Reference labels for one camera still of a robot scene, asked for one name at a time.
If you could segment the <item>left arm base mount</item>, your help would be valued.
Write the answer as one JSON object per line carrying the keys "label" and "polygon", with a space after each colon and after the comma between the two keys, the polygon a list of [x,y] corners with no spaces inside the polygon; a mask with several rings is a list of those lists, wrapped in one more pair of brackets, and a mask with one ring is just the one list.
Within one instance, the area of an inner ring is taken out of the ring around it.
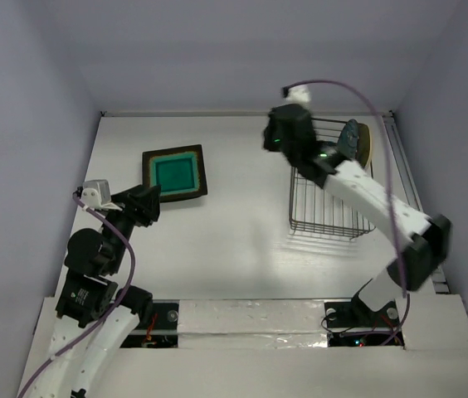
{"label": "left arm base mount", "polygon": [[176,334],[179,320],[179,301],[154,301],[154,315],[156,316],[151,334]]}

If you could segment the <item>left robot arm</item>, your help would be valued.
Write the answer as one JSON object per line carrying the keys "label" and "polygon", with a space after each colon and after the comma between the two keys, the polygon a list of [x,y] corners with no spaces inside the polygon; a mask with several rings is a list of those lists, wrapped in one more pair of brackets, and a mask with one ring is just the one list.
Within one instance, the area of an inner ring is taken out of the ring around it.
{"label": "left robot arm", "polygon": [[101,226],[80,229],[67,242],[47,358],[20,397],[93,396],[129,333],[150,324],[153,295],[132,284],[137,260],[129,240],[134,228],[158,220],[160,193],[160,186],[138,185],[113,194],[103,179],[73,192],[76,205]]}

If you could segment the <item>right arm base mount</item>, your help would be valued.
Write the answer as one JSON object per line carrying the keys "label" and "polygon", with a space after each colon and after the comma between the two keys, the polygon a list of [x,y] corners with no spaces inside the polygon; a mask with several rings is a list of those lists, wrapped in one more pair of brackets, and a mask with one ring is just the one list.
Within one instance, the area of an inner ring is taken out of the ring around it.
{"label": "right arm base mount", "polygon": [[381,310],[373,312],[359,308],[350,301],[329,301],[324,303],[325,326],[333,329],[354,329],[388,327],[395,328],[400,317],[396,303],[391,301]]}

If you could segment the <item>teal square plate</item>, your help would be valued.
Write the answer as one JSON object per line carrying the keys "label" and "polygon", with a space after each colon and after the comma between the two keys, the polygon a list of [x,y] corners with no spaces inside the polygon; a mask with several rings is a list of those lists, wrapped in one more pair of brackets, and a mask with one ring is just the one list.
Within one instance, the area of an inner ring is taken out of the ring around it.
{"label": "teal square plate", "polygon": [[160,201],[186,201],[208,194],[201,144],[142,153],[142,183],[160,186]]}

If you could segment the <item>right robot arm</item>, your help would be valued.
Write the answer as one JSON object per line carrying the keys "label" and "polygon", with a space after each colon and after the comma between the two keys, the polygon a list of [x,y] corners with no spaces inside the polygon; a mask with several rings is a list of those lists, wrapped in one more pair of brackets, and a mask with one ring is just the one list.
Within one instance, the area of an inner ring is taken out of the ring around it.
{"label": "right robot arm", "polygon": [[365,216],[392,242],[395,259],[351,299],[356,323],[369,325],[398,294],[418,291],[446,260],[451,221],[410,207],[356,160],[319,141],[306,108],[283,104],[271,109],[263,136],[265,150],[282,153],[302,177]]}

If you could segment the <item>dark patterned round plate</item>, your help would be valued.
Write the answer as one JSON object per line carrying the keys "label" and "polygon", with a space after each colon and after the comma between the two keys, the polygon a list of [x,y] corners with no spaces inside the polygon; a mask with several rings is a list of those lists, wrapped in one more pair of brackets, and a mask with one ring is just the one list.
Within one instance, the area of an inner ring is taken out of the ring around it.
{"label": "dark patterned round plate", "polygon": [[356,119],[347,121],[337,141],[338,150],[347,158],[355,159],[358,151],[359,126]]}

